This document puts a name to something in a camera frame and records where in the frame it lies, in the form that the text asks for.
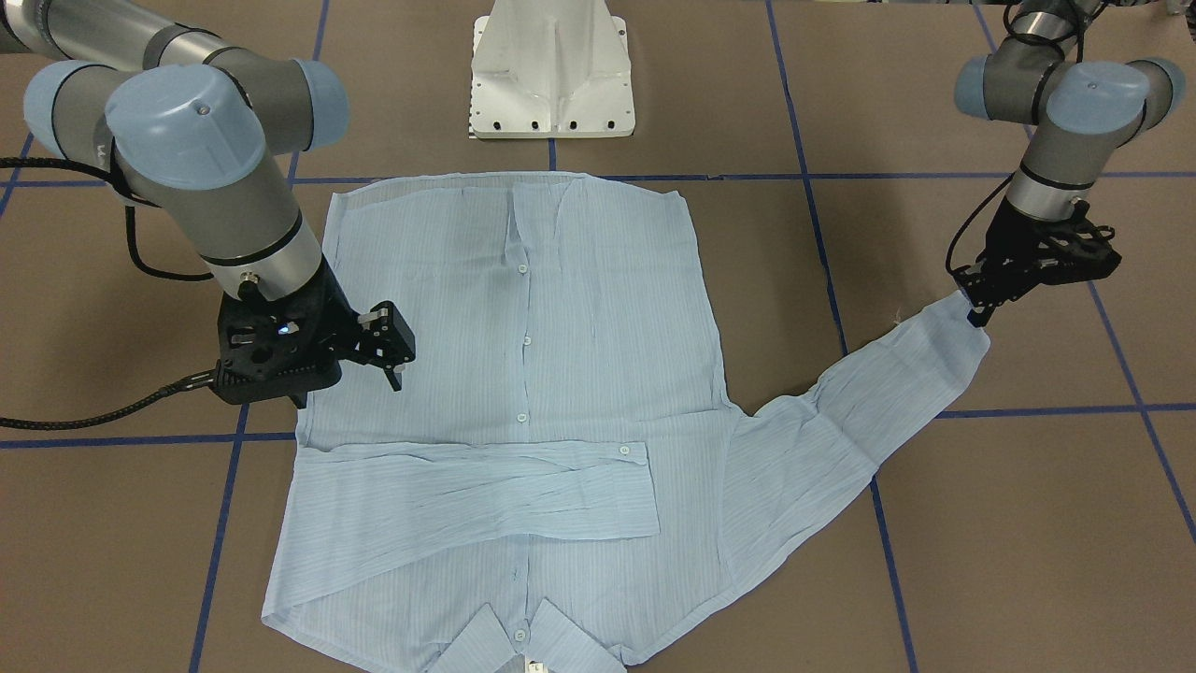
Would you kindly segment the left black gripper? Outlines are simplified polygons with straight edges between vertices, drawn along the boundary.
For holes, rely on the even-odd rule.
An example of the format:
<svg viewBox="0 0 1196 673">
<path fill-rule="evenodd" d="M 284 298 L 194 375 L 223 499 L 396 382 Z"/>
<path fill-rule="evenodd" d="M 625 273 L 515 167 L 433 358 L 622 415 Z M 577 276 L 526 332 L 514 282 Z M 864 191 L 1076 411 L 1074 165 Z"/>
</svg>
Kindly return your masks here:
<svg viewBox="0 0 1196 673">
<path fill-rule="evenodd" d="M 1041 221 L 1001 201 L 974 264 L 954 265 L 951 277 L 971 302 L 968 322 L 987 328 L 991 312 L 1039 285 L 1081 285 L 1107 279 L 1122 263 L 1112 247 L 1116 231 L 1088 218 L 1080 198 L 1069 218 Z"/>
</svg>

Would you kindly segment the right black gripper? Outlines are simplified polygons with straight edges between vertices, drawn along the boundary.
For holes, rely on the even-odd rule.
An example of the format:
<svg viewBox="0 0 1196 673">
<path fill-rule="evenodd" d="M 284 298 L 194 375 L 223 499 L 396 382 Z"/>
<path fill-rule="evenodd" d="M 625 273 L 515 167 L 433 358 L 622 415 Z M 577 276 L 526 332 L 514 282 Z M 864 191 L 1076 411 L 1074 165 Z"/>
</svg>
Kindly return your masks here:
<svg viewBox="0 0 1196 673">
<path fill-rule="evenodd" d="M 416 357 L 413 329 L 396 304 L 354 311 L 328 261 L 277 301 L 242 282 L 236 296 L 222 296 L 216 325 L 215 394 L 232 405 L 289 399 L 304 408 L 310 392 L 338 383 L 344 361 L 374 366 L 401 392 L 405 365 Z"/>
</svg>

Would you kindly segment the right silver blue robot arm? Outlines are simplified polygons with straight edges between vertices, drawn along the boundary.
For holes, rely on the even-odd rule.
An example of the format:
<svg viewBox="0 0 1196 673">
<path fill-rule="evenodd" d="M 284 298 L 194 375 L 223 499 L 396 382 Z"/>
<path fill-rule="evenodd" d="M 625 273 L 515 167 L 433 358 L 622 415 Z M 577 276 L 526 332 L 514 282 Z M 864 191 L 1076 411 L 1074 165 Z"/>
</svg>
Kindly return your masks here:
<svg viewBox="0 0 1196 673">
<path fill-rule="evenodd" d="M 4 53 L 49 65 L 24 94 L 48 159 L 106 181 L 126 204 L 172 218 L 222 290 L 221 354 L 210 371 L 150 402 L 210 388 L 232 405 L 332 387 L 346 361 L 393 391 L 416 357 L 393 302 L 358 312 L 277 166 L 344 136 L 348 98 L 328 65 L 275 60 L 132 1 L 5 1 Z"/>
</svg>

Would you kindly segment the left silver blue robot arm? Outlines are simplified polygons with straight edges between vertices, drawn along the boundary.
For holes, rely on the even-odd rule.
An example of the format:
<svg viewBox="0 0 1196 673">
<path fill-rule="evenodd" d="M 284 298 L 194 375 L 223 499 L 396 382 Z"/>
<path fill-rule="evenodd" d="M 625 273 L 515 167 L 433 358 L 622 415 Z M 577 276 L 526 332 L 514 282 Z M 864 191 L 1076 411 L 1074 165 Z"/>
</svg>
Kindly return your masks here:
<svg viewBox="0 0 1196 673">
<path fill-rule="evenodd" d="M 1161 57 L 1086 59 L 1085 35 L 1102 8 L 1102 1 L 1008 6 L 1003 42 L 957 77 L 957 110 L 1033 128 L 1019 166 L 988 196 L 996 209 L 984 247 L 972 264 L 946 261 L 975 328 L 1035 287 L 1107 279 L 1122 261 L 1112 227 L 1090 221 L 1090 191 L 1115 149 L 1178 110 L 1186 78 Z"/>
</svg>

